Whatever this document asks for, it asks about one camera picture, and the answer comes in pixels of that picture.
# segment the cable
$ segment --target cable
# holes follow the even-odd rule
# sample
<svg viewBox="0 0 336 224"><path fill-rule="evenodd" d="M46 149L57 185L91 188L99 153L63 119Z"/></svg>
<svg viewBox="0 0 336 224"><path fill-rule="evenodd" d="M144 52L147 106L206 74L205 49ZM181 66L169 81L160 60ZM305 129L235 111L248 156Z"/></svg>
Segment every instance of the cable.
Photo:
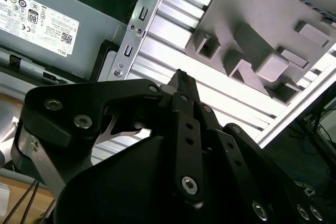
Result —
<svg viewBox="0 0 336 224"><path fill-rule="evenodd" d="M333 177L331 177L331 176L329 175L328 171L330 171L330 168L327 169L327 171L326 171L326 176L327 176L331 181L333 181L334 183L336 183L336 180L335 180Z"/></svg>
<svg viewBox="0 0 336 224"><path fill-rule="evenodd" d="M34 188L33 194L31 195L31 198L30 198L30 200L29 200L29 202L28 202L28 205L27 205L27 207L26 207L26 210L25 210L25 212L23 213L23 216L22 216L22 219L21 219L20 224L25 224L25 221L26 221L26 219L27 219L28 212L29 212L29 210L30 210L30 208L31 208L31 205L33 204L34 198L35 198L35 196L36 196L36 193L37 193L39 184L40 184L39 182L36 183L36 186L35 186L35 188Z"/></svg>
<svg viewBox="0 0 336 224"><path fill-rule="evenodd" d="M3 224L8 224L9 220L11 219L11 217L13 216L13 214L15 213L15 211L17 210L17 208L21 205L22 201L27 197L27 195L29 194L29 192L32 190L32 188L37 184L37 180L35 180L30 187L26 190L26 192L22 195L22 197L19 199L19 201L16 203L16 205L12 208L12 210L9 212L8 216L6 217L6 219L4 220Z"/></svg>
<svg viewBox="0 0 336 224"><path fill-rule="evenodd" d="M41 218L40 224L43 224L44 221L45 221L45 219L49 217L50 213L52 212L52 210L53 210L54 207L55 207L55 204L56 204L56 201L55 201L55 200L53 200L53 201L50 203L50 205L49 205L47 211L45 211L45 213L43 214L43 216L42 216L42 218Z"/></svg>
<svg viewBox="0 0 336 224"><path fill-rule="evenodd" d="M331 136L329 135L328 131L326 131L326 129L322 126L322 124L319 123L319 125L321 126L321 128L324 130L324 132L327 134L328 138L330 139L330 141L333 142Z"/></svg>

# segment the mounting hole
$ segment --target mounting hole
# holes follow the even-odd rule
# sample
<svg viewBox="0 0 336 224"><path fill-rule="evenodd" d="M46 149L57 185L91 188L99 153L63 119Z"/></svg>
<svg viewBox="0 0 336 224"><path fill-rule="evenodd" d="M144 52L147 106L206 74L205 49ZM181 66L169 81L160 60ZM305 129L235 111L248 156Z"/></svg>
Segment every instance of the mounting hole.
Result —
<svg viewBox="0 0 336 224"><path fill-rule="evenodd" d="M189 124L189 123L186 123L185 126L187 126L187 128L190 129L190 130L192 130L192 129L194 128L194 127L193 127L191 124Z"/></svg>
<svg viewBox="0 0 336 224"><path fill-rule="evenodd" d="M121 69L116 68L116 69L114 69L113 74L117 77L121 77L122 76L122 71L121 71Z"/></svg>
<svg viewBox="0 0 336 224"><path fill-rule="evenodd" d="M194 141L191 138L186 138L185 139L188 145L193 145Z"/></svg>
<svg viewBox="0 0 336 224"><path fill-rule="evenodd" d="M235 163L236 163L236 165L238 165L238 166L242 166L241 162L238 161L238 160L235 160Z"/></svg>

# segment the gray plastic part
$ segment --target gray plastic part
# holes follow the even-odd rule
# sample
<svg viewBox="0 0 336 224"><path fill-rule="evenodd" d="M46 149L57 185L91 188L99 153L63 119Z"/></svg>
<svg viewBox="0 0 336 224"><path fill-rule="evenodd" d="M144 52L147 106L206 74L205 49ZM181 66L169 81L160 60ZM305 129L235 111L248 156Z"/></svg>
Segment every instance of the gray plastic part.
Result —
<svg viewBox="0 0 336 224"><path fill-rule="evenodd" d="M251 63L241 52L230 51L225 58L224 68L230 78L241 81L264 94L268 94L260 78L253 72Z"/></svg>
<svg viewBox="0 0 336 224"><path fill-rule="evenodd" d="M300 71L305 72L311 68L309 62L285 48L280 47L278 52L289 61L290 66L295 67Z"/></svg>
<svg viewBox="0 0 336 224"><path fill-rule="evenodd" d="M250 25L241 24L234 38L252 65L253 71L269 82L275 82L289 66Z"/></svg>
<svg viewBox="0 0 336 224"><path fill-rule="evenodd" d="M220 50L220 44L217 38L199 30L194 33L196 53L211 59Z"/></svg>
<svg viewBox="0 0 336 224"><path fill-rule="evenodd" d="M300 35L305 36L307 39L319 45L320 47L327 46L331 41L331 38L327 34L323 33L312 25L307 24L306 22L300 22L295 28L295 31Z"/></svg>
<svg viewBox="0 0 336 224"><path fill-rule="evenodd" d="M336 22L333 22L333 21L328 20L326 18L322 18L321 22L324 23L324 24L327 24L327 25L330 25L330 26L336 28Z"/></svg>
<svg viewBox="0 0 336 224"><path fill-rule="evenodd" d="M281 77L281 84L274 88L266 88L272 99L280 101L284 104L292 101L302 90L291 79Z"/></svg>
<svg viewBox="0 0 336 224"><path fill-rule="evenodd" d="M323 10L335 10L335 0L309 0L311 4ZM216 69L225 72L223 63L231 49L242 51L234 40L234 33L241 23L248 23L273 48L284 47L315 65L325 55L332 43L318 47L294 31L297 24L304 20L315 28L336 39L336 29L321 22L322 15L299 0L212 0L207 7L196 30L202 30L217 38L220 50L211 59L196 53L193 36L185 47L185 53ZM282 75L290 77L295 83L302 79L309 69L298 70L289 64ZM274 88L276 82L263 81L265 86Z"/></svg>

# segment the gray metal panel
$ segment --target gray metal panel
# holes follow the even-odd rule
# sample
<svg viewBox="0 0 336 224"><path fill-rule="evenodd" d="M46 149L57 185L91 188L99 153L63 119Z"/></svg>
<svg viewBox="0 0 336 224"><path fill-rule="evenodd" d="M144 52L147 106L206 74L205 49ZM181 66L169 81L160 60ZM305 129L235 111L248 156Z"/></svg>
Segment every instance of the gray metal panel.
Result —
<svg viewBox="0 0 336 224"><path fill-rule="evenodd" d="M72 55L63 57L40 46L0 30L0 43L64 71L90 78L101 43L107 39L117 44L126 24L76 0L34 0L79 21Z"/></svg>

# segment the perforated metal bracket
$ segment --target perforated metal bracket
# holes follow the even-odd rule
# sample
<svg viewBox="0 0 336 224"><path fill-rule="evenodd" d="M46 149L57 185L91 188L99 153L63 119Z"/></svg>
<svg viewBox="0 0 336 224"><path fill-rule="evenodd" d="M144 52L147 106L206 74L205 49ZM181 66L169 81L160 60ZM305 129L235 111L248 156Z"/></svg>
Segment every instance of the perforated metal bracket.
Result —
<svg viewBox="0 0 336 224"><path fill-rule="evenodd" d="M162 0L138 0L116 55L108 81L125 79L131 70Z"/></svg>

